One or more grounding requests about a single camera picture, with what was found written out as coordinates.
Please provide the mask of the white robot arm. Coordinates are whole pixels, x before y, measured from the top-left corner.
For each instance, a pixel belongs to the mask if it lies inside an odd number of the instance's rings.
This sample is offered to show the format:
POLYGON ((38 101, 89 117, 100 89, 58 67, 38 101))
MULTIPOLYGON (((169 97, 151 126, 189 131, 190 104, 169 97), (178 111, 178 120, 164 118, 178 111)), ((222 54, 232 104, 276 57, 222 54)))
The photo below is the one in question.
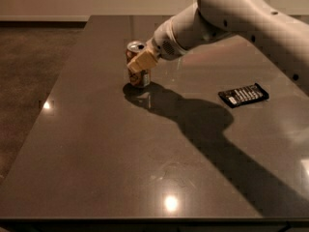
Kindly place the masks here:
POLYGON ((232 35, 251 42, 309 93, 309 25, 264 0, 197 0, 163 22, 127 67, 140 73, 155 67, 160 59, 175 60, 199 45, 232 35))

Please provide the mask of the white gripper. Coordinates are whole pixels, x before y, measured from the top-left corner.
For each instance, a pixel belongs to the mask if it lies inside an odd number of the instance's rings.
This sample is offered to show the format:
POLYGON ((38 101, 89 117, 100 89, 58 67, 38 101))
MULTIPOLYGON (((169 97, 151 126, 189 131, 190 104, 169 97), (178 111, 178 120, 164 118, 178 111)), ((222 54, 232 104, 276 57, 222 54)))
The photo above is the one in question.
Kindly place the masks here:
POLYGON ((146 47, 127 64, 133 73, 149 70, 157 65, 158 58, 172 61, 187 53, 185 48, 186 36, 183 26, 171 17, 163 22, 150 39, 150 47, 146 47))

